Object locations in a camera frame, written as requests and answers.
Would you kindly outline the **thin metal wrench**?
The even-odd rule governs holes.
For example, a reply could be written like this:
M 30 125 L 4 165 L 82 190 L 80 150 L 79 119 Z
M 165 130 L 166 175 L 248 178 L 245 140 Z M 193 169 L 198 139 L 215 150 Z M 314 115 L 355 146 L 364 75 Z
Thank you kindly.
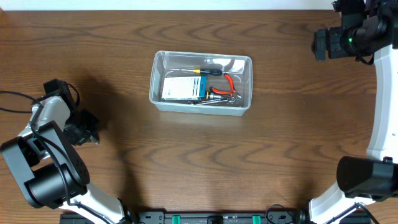
M 212 105 L 216 103 L 234 103 L 236 99 L 234 97 L 230 98 L 217 98 L 217 99 L 212 99 L 212 100 L 205 100 L 205 101 L 188 101 L 188 105 Z

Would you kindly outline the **yellow black stubby screwdriver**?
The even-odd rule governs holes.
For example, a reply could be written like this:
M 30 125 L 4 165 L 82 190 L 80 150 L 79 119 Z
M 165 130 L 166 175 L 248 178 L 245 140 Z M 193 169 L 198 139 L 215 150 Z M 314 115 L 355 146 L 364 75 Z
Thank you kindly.
M 213 92 L 207 92 L 206 94 L 206 101 L 214 102 L 214 101 L 228 101 L 229 98 L 223 95 L 217 95 Z

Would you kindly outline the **red handled pliers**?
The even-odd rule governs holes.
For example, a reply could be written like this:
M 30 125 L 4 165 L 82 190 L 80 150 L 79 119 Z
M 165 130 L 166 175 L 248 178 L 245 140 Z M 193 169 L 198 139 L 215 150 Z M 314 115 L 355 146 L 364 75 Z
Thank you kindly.
M 235 100 L 241 100 L 242 96 L 235 89 L 232 77 L 227 73 L 224 73 L 223 77 L 226 80 L 225 83 L 222 85 L 217 85 L 215 87 L 211 86 L 210 91 L 217 95 L 224 95 L 230 98 L 234 98 Z

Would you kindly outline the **small yellow precision screwdriver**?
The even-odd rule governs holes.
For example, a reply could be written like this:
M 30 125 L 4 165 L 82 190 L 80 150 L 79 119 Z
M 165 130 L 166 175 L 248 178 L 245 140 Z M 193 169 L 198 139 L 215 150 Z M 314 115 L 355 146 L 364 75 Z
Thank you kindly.
M 195 75 L 211 75 L 211 76 L 222 76 L 223 72 L 221 70 L 217 69 L 186 69 L 186 68 L 181 68 L 181 72 L 183 73 L 189 73 L 189 74 L 195 74 Z

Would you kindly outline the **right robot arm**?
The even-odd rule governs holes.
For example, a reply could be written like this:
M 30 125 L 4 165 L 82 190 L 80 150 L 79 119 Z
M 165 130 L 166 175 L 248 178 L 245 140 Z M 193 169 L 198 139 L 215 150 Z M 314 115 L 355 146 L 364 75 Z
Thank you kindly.
M 344 156 L 336 182 L 309 201 L 295 223 L 352 223 L 353 213 L 377 220 L 366 208 L 397 197 L 397 1 L 336 0 L 339 27 L 314 33 L 316 60 L 353 57 L 376 69 L 373 130 L 364 158 Z

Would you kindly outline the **blue white cardboard box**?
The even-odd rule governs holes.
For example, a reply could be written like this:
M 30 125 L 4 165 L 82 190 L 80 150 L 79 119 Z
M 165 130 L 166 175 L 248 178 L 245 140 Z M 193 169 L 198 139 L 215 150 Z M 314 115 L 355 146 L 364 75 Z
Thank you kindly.
M 162 90 L 163 100 L 200 100 L 205 97 L 207 77 L 167 77 Z

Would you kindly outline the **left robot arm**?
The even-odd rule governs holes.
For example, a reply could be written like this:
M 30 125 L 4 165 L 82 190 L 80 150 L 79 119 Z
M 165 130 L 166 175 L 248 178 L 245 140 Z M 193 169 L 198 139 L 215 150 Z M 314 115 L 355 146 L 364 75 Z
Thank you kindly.
M 31 206 L 69 210 L 85 222 L 136 223 L 121 199 L 91 183 L 75 146 L 98 142 L 91 130 L 94 117 L 76 106 L 63 93 L 34 99 L 27 126 L 1 145 L 1 155 Z

